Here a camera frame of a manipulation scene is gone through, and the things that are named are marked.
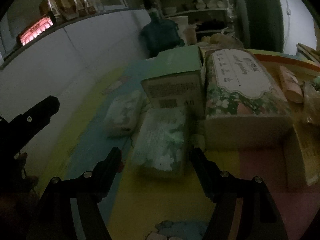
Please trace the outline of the green floral tissue pack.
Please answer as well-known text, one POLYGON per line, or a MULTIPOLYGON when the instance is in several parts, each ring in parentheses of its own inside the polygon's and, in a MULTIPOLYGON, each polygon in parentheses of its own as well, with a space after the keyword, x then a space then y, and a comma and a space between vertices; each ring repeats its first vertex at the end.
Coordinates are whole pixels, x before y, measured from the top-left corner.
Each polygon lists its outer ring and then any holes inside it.
POLYGON ((180 178, 188 142, 187 107, 149 110, 131 154, 131 164, 148 177, 180 178))

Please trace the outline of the pink soft pack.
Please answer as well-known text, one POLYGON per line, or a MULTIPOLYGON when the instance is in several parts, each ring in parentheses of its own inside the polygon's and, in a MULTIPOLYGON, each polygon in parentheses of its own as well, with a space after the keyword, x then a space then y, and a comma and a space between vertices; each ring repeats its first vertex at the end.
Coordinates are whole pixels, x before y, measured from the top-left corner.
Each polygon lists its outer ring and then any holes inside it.
POLYGON ((303 103, 304 96, 293 72, 284 66, 280 66, 278 75, 285 98, 294 103, 303 103))

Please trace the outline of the colourful striped foam mat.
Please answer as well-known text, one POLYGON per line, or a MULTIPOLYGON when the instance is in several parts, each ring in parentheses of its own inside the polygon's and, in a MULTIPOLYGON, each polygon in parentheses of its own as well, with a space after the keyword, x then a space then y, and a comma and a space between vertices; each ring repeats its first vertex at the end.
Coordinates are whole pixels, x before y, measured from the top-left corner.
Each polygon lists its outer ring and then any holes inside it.
MULTIPOLYGON (((60 110, 46 131, 59 129, 39 190, 50 178, 75 178, 92 169, 119 147, 124 159, 132 152, 133 138, 107 139, 103 119, 111 101, 118 95, 140 87, 150 60, 140 60, 107 72, 95 84, 88 75, 59 98, 60 110)), ((289 239, 299 239, 311 223, 319 222, 319 184, 287 188, 284 151, 280 149, 208 151, 206 157, 236 177, 261 176, 274 198, 289 239)), ((164 220, 207 221, 214 204, 205 197, 194 172, 181 182, 167 183, 142 178, 125 164, 116 175, 111 191, 99 204, 113 239, 143 239, 164 220)))

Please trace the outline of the small green tissue pack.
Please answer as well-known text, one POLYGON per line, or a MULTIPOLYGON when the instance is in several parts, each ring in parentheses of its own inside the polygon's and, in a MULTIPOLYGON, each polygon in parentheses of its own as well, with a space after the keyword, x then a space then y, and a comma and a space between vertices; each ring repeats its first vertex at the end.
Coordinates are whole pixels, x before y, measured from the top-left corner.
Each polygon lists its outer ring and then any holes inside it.
POLYGON ((104 118, 107 137, 119 138, 133 133, 142 109, 143 95, 140 90, 116 97, 104 118))

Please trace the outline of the yellow shallow cardboard tray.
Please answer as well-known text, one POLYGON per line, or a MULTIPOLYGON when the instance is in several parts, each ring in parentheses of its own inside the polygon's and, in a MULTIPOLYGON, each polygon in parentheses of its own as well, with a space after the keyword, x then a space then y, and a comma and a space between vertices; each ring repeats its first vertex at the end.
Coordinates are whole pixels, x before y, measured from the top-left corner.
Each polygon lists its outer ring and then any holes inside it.
MULTIPOLYGON (((272 77, 280 82, 278 68, 291 70, 301 85, 319 76, 319 64, 284 53, 251 49, 250 52, 265 66, 272 77)), ((289 102, 293 113, 293 135, 285 150, 287 181, 291 188, 319 183, 319 127, 302 120, 302 103, 289 102)))

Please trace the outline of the floral tissue box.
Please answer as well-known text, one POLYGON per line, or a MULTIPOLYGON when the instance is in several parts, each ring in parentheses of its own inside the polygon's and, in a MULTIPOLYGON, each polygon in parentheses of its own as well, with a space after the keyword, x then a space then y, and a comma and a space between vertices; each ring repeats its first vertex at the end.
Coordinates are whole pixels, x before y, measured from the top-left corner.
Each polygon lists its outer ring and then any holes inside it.
POLYGON ((249 51, 208 51, 204 135, 208 149, 276 145, 292 128, 289 104, 249 51))

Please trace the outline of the amber glass jar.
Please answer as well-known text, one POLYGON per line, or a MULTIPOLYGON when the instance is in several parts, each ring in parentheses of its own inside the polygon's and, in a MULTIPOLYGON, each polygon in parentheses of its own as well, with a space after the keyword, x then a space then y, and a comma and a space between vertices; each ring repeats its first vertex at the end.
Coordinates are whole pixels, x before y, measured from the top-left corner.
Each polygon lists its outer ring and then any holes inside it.
POLYGON ((49 16, 54 24, 63 22, 62 15, 55 0, 41 0, 39 11, 41 16, 49 16))

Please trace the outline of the green cardboard box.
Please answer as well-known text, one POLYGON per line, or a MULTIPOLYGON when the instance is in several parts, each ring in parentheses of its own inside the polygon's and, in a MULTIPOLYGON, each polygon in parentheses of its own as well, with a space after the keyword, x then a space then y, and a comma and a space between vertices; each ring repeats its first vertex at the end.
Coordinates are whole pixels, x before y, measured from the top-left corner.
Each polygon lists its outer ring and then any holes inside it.
POLYGON ((154 108, 186 106, 202 118, 205 77, 202 51, 193 45, 160 52, 141 84, 154 108))

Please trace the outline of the black refrigerator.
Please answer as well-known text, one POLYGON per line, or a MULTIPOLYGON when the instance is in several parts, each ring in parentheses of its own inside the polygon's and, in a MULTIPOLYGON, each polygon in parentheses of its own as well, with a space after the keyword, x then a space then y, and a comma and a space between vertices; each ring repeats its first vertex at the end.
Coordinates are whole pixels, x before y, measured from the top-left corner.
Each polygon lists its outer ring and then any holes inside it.
POLYGON ((283 52, 284 20, 280 0, 237 0, 242 10, 245 48, 283 52))

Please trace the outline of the metal storage shelf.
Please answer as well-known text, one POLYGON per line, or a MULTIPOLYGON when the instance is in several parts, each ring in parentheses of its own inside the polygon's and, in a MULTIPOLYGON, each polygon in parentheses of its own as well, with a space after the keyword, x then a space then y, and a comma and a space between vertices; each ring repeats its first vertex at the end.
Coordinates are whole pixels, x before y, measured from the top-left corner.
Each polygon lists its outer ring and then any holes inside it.
POLYGON ((233 32, 232 9, 229 0, 157 0, 161 16, 174 18, 186 16, 195 28, 198 41, 205 36, 233 32))

